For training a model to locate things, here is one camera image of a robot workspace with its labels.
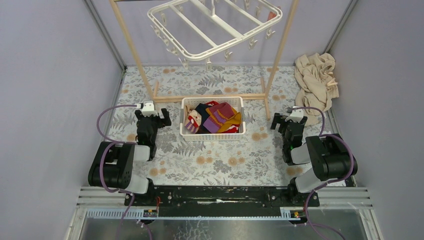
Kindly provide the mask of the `purple striped beige sock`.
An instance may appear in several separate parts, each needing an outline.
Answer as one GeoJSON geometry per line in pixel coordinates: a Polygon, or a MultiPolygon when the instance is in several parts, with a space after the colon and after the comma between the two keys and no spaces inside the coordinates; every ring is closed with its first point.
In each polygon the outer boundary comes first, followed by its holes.
{"type": "Polygon", "coordinates": [[[184,106],[184,127],[192,134],[196,134],[202,124],[202,116],[188,105],[184,106]]]}

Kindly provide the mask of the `navy blue sock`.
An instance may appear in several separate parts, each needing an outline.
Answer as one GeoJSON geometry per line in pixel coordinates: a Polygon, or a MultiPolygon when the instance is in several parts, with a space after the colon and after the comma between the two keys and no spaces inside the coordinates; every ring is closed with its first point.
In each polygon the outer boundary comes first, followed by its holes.
{"type": "Polygon", "coordinates": [[[210,114],[207,112],[207,109],[210,108],[211,105],[207,105],[204,103],[200,103],[194,109],[201,116],[201,121],[199,125],[199,129],[197,134],[210,134],[211,132],[204,126],[205,121],[209,118],[210,114]]]}

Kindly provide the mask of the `mustard yellow striped sock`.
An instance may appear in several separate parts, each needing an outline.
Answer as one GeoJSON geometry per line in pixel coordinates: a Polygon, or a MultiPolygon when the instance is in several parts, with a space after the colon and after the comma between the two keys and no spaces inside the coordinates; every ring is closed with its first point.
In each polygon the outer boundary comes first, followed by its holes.
{"type": "Polygon", "coordinates": [[[218,130],[218,134],[223,134],[224,131],[226,131],[231,125],[241,125],[242,124],[242,114],[238,111],[236,111],[234,108],[231,108],[234,115],[227,120],[225,123],[222,124],[220,129],[218,130]]]}

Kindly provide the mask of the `white plastic basket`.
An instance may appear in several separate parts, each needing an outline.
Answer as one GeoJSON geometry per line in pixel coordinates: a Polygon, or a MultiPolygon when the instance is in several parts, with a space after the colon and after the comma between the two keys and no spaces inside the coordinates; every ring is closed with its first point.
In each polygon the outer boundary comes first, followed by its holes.
{"type": "Polygon", "coordinates": [[[179,133],[185,141],[239,141],[242,139],[246,132],[246,122],[244,120],[244,103],[243,99],[239,96],[225,96],[225,97],[185,97],[182,99],[180,108],[180,129],[179,133]],[[187,127],[185,122],[188,119],[188,109],[194,110],[199,104],[206,104],[211,101],[218,103],[229,103],[237,112],[241,114],[241,126],[238,127],[236,133],[192,133],[187,127]]]}

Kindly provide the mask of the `maroon purple striped sock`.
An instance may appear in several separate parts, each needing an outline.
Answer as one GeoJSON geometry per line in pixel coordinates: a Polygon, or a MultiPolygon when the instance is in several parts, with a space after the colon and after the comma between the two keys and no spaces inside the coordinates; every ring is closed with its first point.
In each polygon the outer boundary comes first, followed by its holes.
{"type": "Polygon", "coordinates": [[[209,118],[205,121],[204,126],[212,134],[217,134],[222,124],[234,115],[231,105],[227,102],[211,106],[206,111],[209,113],[209,118]]]}

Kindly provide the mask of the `red white striped sock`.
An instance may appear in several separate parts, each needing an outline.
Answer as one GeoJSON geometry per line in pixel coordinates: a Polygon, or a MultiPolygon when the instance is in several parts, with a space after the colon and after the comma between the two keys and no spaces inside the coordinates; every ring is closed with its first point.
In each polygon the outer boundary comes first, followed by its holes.
{"type": "Polygon", "coordinates": [[[239,133],[239,128],[240,128],[240,125],[239,124],[233,124],[227,130],[225,130],[223,133],[224,134],[239,133]]]}

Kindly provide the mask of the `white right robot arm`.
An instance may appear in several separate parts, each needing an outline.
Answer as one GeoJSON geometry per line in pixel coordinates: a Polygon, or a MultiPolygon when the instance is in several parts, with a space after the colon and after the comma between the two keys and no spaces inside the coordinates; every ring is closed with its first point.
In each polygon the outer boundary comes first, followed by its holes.
{"type": "Polygon", "coordinates": [[[270,127],[281,134],[282,159],[287,165],[311,164],[309,170],[292,178],[287,185],[283,196],[293,206],[304,203],[319,186],[344,181],[358,171],[356,159],[339,134],[303,137],[307,119],[298,110],[290,115],[275,113],[270,127]]]}

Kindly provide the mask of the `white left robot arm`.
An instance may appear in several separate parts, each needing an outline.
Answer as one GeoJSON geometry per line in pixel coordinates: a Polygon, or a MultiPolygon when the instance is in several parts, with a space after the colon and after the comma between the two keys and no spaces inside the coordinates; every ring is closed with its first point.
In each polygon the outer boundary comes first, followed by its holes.
{"type": "Polygon", "coordinates": [[[136,194],[136,199],[144,206],[152,204],[155,192],[149,188],[146,177],[133,176],[133,164],[152,161],[157,146],[158,129],[172,125],[167,109],[147,116],[136,110],[136,142],[103,141],[100,143],[88,172],[88,184],[103,187],[107,192],[136,194]]]}

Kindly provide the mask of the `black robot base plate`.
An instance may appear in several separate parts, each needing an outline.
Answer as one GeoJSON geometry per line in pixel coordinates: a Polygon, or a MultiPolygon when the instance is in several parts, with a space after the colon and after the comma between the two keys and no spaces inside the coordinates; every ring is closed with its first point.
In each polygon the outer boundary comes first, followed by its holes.
{"type": "Polygon", "coordinates": [[[302,212],[320,206],[317,193],[299,193],[293,185],[277,186],[177,186],[150,184],[146,193],[126,196],[124,204],[149,207],[159,217],[273,218],[283,211],[302,212]]]}

